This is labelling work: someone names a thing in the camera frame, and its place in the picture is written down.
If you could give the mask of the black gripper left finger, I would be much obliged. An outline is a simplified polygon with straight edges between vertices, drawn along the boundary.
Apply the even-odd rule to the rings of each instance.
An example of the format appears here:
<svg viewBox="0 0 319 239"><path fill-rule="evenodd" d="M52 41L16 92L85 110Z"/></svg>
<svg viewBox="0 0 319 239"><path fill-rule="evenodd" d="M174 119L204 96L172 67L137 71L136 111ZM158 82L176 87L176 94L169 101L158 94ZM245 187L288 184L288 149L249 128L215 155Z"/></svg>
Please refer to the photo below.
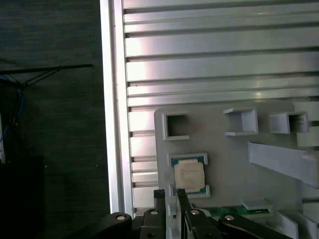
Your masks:
<svg viewBox="0 0 319 239"><path fill-rule="evenodd" d="M154 190L154 207L142 216L113 213L97 225L95 239L164 239L166 238L166 207L164 189Z"/></svg>

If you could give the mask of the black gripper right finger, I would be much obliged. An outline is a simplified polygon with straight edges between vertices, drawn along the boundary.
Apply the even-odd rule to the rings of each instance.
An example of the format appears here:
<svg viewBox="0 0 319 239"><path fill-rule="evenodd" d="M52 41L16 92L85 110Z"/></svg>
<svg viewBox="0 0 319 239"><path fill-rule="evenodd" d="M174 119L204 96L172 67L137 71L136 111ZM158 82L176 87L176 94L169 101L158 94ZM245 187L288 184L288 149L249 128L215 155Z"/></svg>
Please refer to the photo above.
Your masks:
<svg viewBox="0 0 319 239"><path fill-rule="evenodd" d="M195 209L184 189L176 196L181 214L182 239L287 239L288 236L236 214L224 214L217 220Z"/></svg>

